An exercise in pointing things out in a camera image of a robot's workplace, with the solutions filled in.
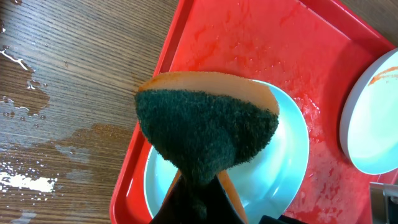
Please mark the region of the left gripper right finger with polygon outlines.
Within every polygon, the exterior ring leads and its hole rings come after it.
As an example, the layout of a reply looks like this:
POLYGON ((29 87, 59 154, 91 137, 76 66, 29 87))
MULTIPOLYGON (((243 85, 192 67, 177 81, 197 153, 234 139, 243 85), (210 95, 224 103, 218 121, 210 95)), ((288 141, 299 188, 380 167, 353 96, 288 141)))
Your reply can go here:
POLYGON ((217 177, 205 189, 207 224, 243 224, 217 177))

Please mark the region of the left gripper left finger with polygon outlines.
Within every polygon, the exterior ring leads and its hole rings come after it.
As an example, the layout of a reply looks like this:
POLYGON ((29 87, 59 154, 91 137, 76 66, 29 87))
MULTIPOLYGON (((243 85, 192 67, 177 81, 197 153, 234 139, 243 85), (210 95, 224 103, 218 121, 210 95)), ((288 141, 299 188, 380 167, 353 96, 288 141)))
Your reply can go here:
POLYGON ((195 223, 198 215, 193 208, 193 197, 183 177, 179 177, 150 224, 195 223))

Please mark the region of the green and orange sponge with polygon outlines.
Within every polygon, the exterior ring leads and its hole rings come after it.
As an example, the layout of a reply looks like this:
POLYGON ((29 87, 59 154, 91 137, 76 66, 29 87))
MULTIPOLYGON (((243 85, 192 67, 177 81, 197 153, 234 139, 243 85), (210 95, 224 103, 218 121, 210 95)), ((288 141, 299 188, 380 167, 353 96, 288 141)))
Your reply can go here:
POLYGON ((177 168, 165 199, 183 177, 195 223, 206 223, 205 189, 217 177, 246 223, 227 170, 253 159, 275 134, 279 104, 269 87, 227 73, 166 72, 142 84, 135 102, 144 136, 177 168))

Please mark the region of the light blue plate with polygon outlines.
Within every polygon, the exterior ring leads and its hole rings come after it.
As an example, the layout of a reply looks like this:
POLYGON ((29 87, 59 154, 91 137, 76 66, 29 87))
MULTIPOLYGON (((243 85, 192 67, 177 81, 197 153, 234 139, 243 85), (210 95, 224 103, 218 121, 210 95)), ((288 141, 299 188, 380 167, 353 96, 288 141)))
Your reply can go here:
POLYGON ((343 107, 339 135, 359 171, 379 175, 397 168, 397 49, 358 78, 343 107))
MULTIPOLYGON (((255 158, 228 170, 249 223, 264 216, 279 218, 303 182, 309 157, 309 136, 302 112, 291 97, 268 84, 280 109, 279 125, 270 143, 255 158)), ((151 217, 159 211, 177 168, 148 149, 144 198, 151 217)))

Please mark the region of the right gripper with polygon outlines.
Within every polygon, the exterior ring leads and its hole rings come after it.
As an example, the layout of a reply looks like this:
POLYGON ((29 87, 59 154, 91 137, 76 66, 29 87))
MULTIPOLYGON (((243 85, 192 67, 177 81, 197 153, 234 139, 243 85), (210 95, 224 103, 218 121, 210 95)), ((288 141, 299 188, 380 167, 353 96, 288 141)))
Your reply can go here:
POLYGON ((373 224, 397 224, 397 185, 371 182, 369 186, 373 224))

